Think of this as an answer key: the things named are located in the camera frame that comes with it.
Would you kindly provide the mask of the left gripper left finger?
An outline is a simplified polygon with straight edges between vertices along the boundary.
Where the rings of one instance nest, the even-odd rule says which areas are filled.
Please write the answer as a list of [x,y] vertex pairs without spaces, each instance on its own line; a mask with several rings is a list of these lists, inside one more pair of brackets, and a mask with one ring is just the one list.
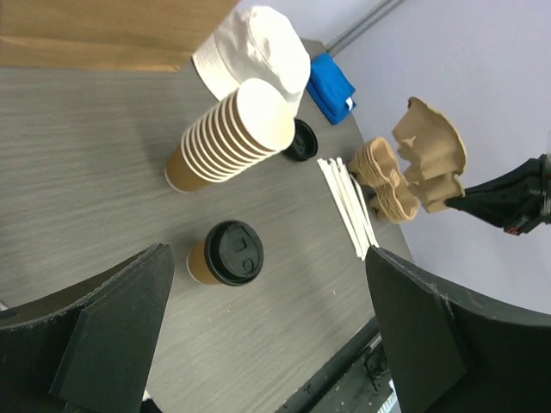
[[175,272],[157,243],[1,313],[3,412],[138,412]]

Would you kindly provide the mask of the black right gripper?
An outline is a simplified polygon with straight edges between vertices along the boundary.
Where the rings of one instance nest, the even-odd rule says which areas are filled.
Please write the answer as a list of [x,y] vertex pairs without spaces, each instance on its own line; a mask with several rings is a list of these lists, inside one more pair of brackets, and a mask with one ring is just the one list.
[[550,154],[530,158],[514,170],[445,201],[510,235],[550,224]]

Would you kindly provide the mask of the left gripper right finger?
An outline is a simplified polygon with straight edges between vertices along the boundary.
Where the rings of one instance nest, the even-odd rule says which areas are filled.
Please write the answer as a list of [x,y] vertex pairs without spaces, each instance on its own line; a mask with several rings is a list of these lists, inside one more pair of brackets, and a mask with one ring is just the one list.
[[548,412],[550,316],[372,247],[371,301],[404,412]]

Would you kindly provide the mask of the brown cardboard cup carrier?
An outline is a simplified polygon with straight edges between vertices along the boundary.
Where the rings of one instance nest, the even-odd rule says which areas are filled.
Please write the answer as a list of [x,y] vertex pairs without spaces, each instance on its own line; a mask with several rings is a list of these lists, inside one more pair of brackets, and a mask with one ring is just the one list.
[[392,134],[399,156],[410,163],[404,172],[409,189],[427,213],[439,213],[447,200],[465,195],[459,176],[467,166],[467,150],[443,113],[412,96]]

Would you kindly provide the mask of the single brown paper cup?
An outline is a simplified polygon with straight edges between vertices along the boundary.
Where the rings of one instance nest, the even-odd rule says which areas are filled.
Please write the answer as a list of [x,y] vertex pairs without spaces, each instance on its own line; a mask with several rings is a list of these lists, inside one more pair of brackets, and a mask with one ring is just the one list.
[[206,239],[203,238],[188,253],[186,266],[189,276],[197,283],[218,286],[221,282],[214,276],[206,261]]

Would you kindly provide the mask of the black plastic cup lid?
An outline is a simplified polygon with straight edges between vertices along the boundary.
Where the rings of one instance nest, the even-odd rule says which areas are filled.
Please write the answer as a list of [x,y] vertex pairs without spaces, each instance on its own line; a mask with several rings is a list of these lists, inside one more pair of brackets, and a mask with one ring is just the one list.
[[204,256],[208,270],[219,283],[242,287],[253,282],[263,268],[263,243],[245,222],[225,220],[207,234]]

